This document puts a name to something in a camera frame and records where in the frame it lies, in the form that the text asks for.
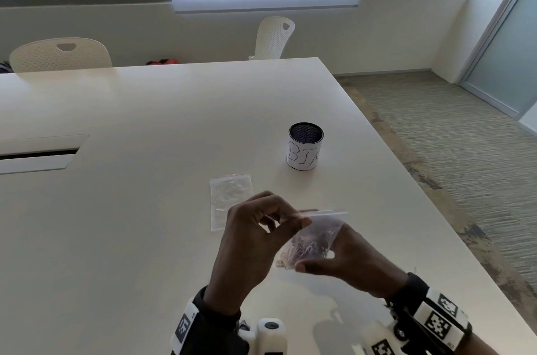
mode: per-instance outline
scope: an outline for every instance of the ziplock bag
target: ziplock bag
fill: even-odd
[[[253,196],[249,174],[211,178],[211,230],[225,228],[228,210]]]
[[[304,212],[312,224],[301,229],[280,249],[274,259],[277,268],[294,269],[303,259],[325,258],[332,243],[345,222],[348,213],[344,210]]]

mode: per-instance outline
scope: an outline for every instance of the chair backrest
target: chair backrest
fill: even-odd
[[[89,38],[67,37],[34,41],[9,56],[16,73],[63,69],[107,68],[112,66],[104,45]]]
[[[267,17],[259,25],[256,53],[250,59],[277,60],[294,30],[295,24],[285,17]]]

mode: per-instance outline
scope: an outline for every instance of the carpet floor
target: carpet floor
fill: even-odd
[[[537,332],[537,138],[431,72],[337,80]]]

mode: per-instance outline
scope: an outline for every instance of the white wall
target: white wall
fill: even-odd
[[[504,0],[468,0],[442,43],[433,71],[449,82],[460,81],[480,43],[486,39],[494,15]]]
[[[537,103],[522,116],[520,124],[526,127],[530,132],[537,136]]]
[[[245,60],[270,14],[296,24],[285,58],[318,56],[334,74],[431,68],[465,0],[362,0],[349,9],[176,15],[171,4],[0,9],[0,60],[18,46],[53,37],[88,37],[115,66],[149,60]]]

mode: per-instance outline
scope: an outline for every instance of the table top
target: table top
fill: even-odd
[[[235,173],[298,209],[347,209],[500,354],[537,353],[533,332],[316,58],[6,74],[0,94],[0,140],[89,135],[64,170],[0,175],[5,353],[169,353],[222,235],[210,230],[209,179]],[[299,121],[325,133],[308,172],[285,160]],[[389,320],[378,299],[339,280],[283,269],[242,311],[283,320],[290,355],[353,353],[364,325]]]

